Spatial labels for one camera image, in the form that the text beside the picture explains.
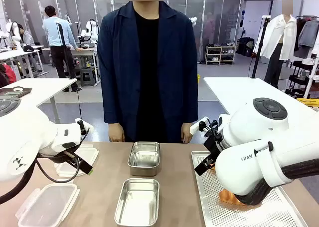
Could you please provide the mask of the person's left hand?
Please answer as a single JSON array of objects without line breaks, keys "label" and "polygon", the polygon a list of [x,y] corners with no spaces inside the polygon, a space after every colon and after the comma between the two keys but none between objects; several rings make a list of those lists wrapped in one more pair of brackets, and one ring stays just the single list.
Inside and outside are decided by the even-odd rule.
[{"label": "person's left hand", "polygon": [[184,144],[190,143],[193,135],[190,133],[192,123],[183,123],[181,126],[181,142]]}]

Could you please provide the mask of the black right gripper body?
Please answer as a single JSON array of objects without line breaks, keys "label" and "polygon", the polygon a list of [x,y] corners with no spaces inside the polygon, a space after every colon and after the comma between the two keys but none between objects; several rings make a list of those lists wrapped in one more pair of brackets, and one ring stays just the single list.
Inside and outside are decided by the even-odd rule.
[{"label": "black right gripper body", "polygon": [[219,154],[225,149],[221,143],[223,141],[221,130],[218,130],[222,124],[222,118],[220,117],[218,121],[213,120],[212,122],[207,118],[207,122],[208,124],[204,128],[204,130],[206,130],[204,136],[207,138],[204,142],[204,146],[210,154],[205,159],[216,160]]}]

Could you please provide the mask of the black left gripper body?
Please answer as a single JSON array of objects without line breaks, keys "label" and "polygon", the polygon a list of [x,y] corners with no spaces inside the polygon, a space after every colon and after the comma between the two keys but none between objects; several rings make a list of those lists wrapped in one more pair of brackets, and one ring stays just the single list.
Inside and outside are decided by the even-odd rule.
[{"label": "black left gripper body", "polygon": [[[75,153],[80,146],[81,146],[81,143],[78,144],[78,145],[72,146],[70,148],[67,148],[67,149],[65,149],[63,151],[68,151],[68,152]],[[53,155],[53,156],[38,153],[37,154],[37,158],[49,159],[49,160],[51,160],[54,163],[61,164],[61,163],[65,162],[63,160],[63,157],[64,157],[63,151],[58,153],[58,154],[56,154],[56,155]]]}]

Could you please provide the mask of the person's right hand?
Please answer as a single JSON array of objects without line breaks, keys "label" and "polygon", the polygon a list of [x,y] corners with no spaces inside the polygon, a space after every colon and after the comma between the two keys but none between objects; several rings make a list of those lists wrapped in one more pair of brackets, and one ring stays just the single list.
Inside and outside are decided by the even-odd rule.
[{"label": "person's right hand", "polygon": [[125,142],[125,134],[119,123],[108,124],[108,136],[110,142]]}]

